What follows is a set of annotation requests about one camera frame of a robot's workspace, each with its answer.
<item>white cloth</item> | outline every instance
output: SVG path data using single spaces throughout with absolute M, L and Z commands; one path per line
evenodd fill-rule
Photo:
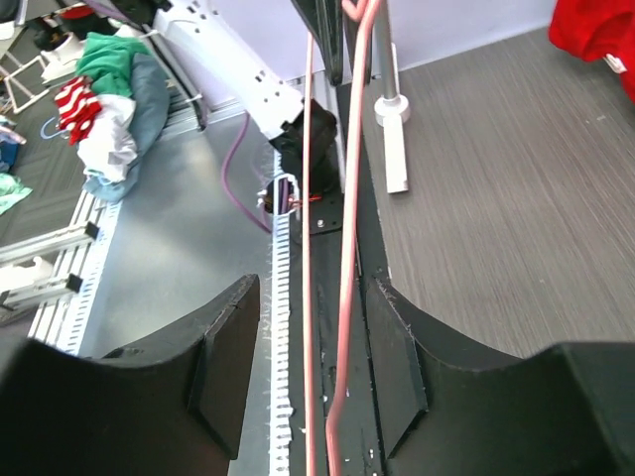
M 102 109 L 88 136 L 79 142 L 77 154 L 86 165 L 85 174 L 123 181 L 128 166 L 137 158 L 137 145 L 128 132 L 135 101 L 115 94 L 99 94 L 97 98 Z

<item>red wire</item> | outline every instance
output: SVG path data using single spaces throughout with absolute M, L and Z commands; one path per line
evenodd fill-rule
M 339 420 L 346 400 L 348 351 L 350 347 L 350 313 L 355 273 L 355 233 L 357 223 L 357 188 L 361 146 L 361 113 L 366 55 L 370 33 L 382 0 L 342 1 L 342 8 L 354 20 L 361 19 L 355 44 L 355 60 L 350 92 L 350 114 L 346 147 L 346 182 L 342 226 L 341 275 L 339 291 L 339 328 L 337 332 L 337 375 L 333 402 L 326 419 L 326 448 L 330 476 L 341 476 L 341 456 L 337 435 Z
M 311 87 L 314 74 L 314 37 L 309 33 L 307 45 L 307 73 L 305 83 L 305 123 L 303 137 L 302 172 L 302 287 L 303 287 L 303 348 L 305 364 L 305 446 L 307 452 L 307 476 L 316 474 L 316 405 L 314 398 L 314 336 L 311 310 L 311 227 L 309 216 L 309 173 L 311 151 Z

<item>light green cloth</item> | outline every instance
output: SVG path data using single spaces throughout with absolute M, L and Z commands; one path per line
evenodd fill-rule
M 23 186 L 20 179 L 9 174 L 0 174 L 0 215 L 29 196 L 32 190 Z
M 95 94 L 131 97 L 132 58 L 137 53 L 150 52 L 136 38 L 89 33 L 75 75 L 90 77 L 93 81 L 90 88 Z

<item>red and white striped cloth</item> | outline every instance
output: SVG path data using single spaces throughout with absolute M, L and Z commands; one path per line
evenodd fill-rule
M 74 145 L 85 139 L 101 111 L 97 96 L 90 90 L 88 78 L 78 76 L 66 83 L 55 97 L 60 110 L 60 129 L 70 132 L 68 142 Z

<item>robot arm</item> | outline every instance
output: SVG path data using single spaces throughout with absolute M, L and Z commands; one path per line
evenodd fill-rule
M 210 95 L 210 77 L 224 83 L 245 107 L 260 131 L 281 154 L 285 172 L 302 180 L 304 98 L 283 81 L 227 25 L 211 0 L 90 0 L 96 11 L 154 30 L 180 69 L 202 94 Z M 313 101 L 311 107 L 311 193 L 338 185 L 334 116 Z

